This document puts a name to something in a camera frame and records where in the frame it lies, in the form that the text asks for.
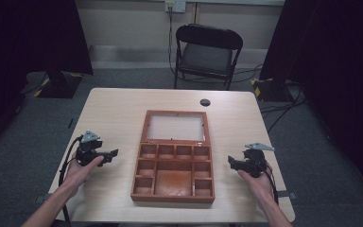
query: human hand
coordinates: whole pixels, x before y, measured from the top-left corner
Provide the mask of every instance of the human hand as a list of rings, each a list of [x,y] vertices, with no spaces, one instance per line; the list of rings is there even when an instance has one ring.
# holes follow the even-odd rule
[[[272,173],[272,169],[267,164],[267,173],[269,176]],[[258,178],[253,178],[249,173],[244,170],[238,170],[238,175],[240,175],[250,186],[250,190],[253,196],[257,199],[258,206],[261,210],[264,210],[264,203],[268,199],[273,200],[273,190],[272,185],[266,175],[266,173],[262,173]]]
[[[78,188],[87,180],[91,171],[103,161],[104,157],[98,156],[94,158],[87,166],[81,166],[78,163],[76,154],[73,154],[72,158],[63,184],[70,186],[72,190],[71,197],[74,197],[78,192]]]

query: black chair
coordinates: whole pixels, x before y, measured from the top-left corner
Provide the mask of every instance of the black chair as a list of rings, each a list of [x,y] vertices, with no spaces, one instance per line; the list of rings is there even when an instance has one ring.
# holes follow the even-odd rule
[[[176,31],[178,45],[174,89],[178,72],[225,80],[229,90],[243,40],[232,30],[189,24]]]

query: wooden table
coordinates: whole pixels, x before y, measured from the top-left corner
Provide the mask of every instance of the wooden table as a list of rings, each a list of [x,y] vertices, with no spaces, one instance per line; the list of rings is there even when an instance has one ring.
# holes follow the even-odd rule
[[[207,98],[211,105],[203,107]],[[213,154],[216,199],[212,204],[133,201],[135,160],[147,110],[206,112]],[[95,88],[69,143],[86,130],[100,135],[107,152],[119,148],[112,163],[97,167],[68,203],[72,221],[140,223],[238,223],[267,221],[246,182],[230,169],[228,155],[243,160],[244,145],[271,146],[255,97],[248,92]],[[273,151],[265,151],[278,190],[285,183]],[[50,193],[58,186],[59,172]],[[289,197],[279,199],[292,221]]]

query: forearm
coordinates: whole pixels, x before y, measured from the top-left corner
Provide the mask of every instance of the forearm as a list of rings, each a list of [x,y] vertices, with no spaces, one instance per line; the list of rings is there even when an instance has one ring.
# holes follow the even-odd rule
[[[267,197],[259,201],[267,216],[269,226],[271,227],[286,227],[292,226],[290,221],[279,207],[279,205],[271,197]]]
[[[64,183],[38,208],[23,226],[51,226],[61,208],[70,200],[73,193],[74,188],[68,183]]]

